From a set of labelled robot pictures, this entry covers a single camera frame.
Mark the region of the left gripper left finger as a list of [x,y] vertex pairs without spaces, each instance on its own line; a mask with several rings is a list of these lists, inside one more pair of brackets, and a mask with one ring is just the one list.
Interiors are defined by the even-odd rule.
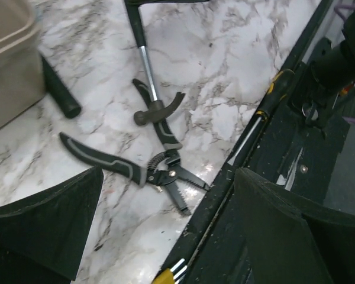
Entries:
[[103,181],[93,167],[0,206],[0,283],[73,282]]

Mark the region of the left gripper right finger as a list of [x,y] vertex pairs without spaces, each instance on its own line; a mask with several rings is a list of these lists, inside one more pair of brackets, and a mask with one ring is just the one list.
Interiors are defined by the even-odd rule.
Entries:
[[256,283],[355,283],[355,215],[247,168],[236,170],[234,189]]

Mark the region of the grey black tin snips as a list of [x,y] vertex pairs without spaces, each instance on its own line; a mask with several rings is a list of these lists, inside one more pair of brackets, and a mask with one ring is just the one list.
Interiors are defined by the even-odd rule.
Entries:
[[[145,104],[135,86],[125,81],[98,82],[96,85],[76,83],[73,94],[82,103],[82,115],[74,121],[60,121],[59,131],[65,131],[88,146],[118,155],[145,166],[153,156],[163,150],[151,125],[139,127],[133,113]],[[210,183],[218,170],[215,159],[210,158],[211,132],[192,122],[200,114],[199,95],[189,93],[176,114],[169,118],[170,126],[183,144],[179,153],[182,166]]]

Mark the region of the black handled claw hammer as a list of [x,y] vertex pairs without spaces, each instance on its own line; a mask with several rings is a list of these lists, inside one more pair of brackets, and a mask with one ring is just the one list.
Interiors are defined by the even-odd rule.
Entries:
[[52,96],[66,118],[72,119],[77,117],[82,110],[80,103],[70,93],[57,72],[42,54],[41,61],[46,91]]

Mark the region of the taupe plastic tool box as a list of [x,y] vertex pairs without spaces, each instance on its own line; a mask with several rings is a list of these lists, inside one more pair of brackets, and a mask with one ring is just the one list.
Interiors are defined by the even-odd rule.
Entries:
[[0,1],[0,128],[46,94],[40,31],[29,1]]

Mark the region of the small black handled hammer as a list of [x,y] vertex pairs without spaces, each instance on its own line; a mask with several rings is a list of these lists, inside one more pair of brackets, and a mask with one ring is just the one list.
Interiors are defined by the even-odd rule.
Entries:
[[150,122],[160,122],[161,120],[171,116],[177,110],[185,97],[184,93],[177,92],[174,100],[168,106],[164,106],[163,101],[160,99],[149,58],[143,22],[139,11],[139,7],[146,3],[151,3],[151,1],[124,1],[135,42],[143,62],[148,82],[147,90],[149,91],[149,98],[151,100],[147,111],[137,111],[134,114],[134,121],[137,125],[146,125]]

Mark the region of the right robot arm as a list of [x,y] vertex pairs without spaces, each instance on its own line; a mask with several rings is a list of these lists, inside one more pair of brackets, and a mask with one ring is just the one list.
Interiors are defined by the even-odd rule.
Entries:
[[292,108],[305,125],[324,128],[336,112],[355,98],[355,8],[341,29],[344,40],[329,50],[316,45],[312,60],[291,96]]

